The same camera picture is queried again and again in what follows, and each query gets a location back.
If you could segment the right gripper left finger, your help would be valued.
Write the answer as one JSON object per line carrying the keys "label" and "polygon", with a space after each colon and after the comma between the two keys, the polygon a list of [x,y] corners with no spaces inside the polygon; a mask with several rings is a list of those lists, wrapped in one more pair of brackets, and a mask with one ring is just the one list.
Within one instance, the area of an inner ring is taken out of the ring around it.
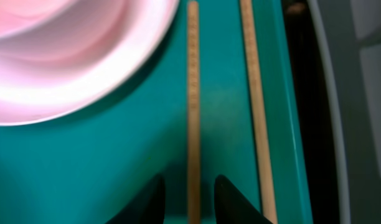
{"label": "right gripper left finger", "polygon": [[155,175],[106,224],[163,224],[166,207],[166,186],[162,175]]}

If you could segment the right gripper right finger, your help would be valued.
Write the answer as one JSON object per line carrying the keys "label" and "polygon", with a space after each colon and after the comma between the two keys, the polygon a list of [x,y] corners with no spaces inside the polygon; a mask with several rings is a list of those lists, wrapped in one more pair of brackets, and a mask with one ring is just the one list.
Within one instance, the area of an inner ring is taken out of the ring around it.
{"label": "right gripper right finger", "polygon": [[217,224],[272,224],[224,175],[215,179],[214,210]]}

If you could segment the wooden chopstick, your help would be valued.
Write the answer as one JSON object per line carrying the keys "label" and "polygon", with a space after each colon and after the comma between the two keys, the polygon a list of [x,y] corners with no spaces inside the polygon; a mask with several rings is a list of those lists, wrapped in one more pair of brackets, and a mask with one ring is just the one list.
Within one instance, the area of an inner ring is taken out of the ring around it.
{"label": "wooden chopstick", "polygon": [[200,202],[199,4],[187,2],[187,216],[199,224]]}
{"label": "wooden chopstick", "polygon": [[252,1],[240,0],[239,3],[242,16],[243,39],[250,101],[252,106],[253,128],[255,133],[262,210],[265,218],[272,223],[277,223],[278,217],[275,203],[275,190],[271,169],[270,147],[266,127],[265,104],[263,99]]}

